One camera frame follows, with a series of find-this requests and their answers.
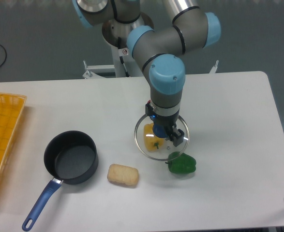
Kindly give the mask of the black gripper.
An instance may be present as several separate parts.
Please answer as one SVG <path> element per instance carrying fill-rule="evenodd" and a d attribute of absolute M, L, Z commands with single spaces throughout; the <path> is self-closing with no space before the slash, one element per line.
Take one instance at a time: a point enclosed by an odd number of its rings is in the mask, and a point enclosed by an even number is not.
<path fill-rule="evenodd" d="M 162 108 L 149 100 L 145 105 L 145 113 L 153 122 L 153 132 L 157 137 L 168 137 L 177 147 L 183 143 L 184 132 L 177 129 L 180 102 L 170 108 Z"/>

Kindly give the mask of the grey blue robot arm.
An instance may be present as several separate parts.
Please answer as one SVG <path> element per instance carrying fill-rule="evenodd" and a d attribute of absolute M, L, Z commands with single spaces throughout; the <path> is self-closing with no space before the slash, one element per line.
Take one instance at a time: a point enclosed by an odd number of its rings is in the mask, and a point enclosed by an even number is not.
<path fill-rule="evenodd" d="M 150 87 L 146 115 L 154 123 L 153 132 L 178 146 L 184 140 L 184 132 L 176 125 L 185 83 L 180 56 L 216 43 L 221 24 L 215 14 L 203 12 L 195 0 L 165 0 L 163 5 L 172 25 L 155 31 L 138 0 L 73 1 L 85 27 L 102 25 L 116 77 L 145 77 Z"/>

